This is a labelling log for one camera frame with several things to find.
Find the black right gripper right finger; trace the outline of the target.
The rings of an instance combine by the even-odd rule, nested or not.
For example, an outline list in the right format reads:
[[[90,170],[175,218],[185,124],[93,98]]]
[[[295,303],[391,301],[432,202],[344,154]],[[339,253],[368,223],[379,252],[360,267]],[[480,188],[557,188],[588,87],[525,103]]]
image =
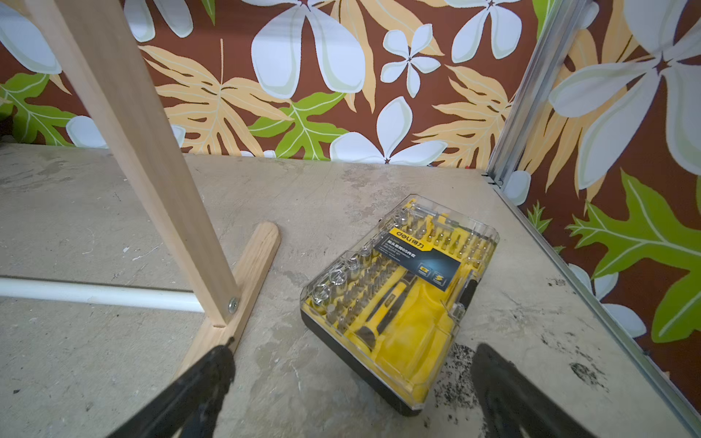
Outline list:
[[[593,435],[487,343],[476,349],[471,377],[491,437]]]

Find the wooden drying rack frame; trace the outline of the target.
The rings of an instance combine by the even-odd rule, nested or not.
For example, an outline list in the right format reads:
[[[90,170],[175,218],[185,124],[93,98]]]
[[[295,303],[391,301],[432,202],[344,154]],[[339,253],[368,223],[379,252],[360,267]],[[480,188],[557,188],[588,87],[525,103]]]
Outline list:
[[[14,1],[80,97],[206,314],[184,356],[236,350],[279,249],[259,224],[235,266],[226,256],[117,1]]]

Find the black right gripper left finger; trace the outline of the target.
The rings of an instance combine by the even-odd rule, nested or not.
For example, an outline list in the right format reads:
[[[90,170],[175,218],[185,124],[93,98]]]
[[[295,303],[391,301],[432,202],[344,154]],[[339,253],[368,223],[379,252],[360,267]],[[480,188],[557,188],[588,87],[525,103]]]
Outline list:
[[[212,437],[234,379],[232,350],[216,346],[111,436]]]

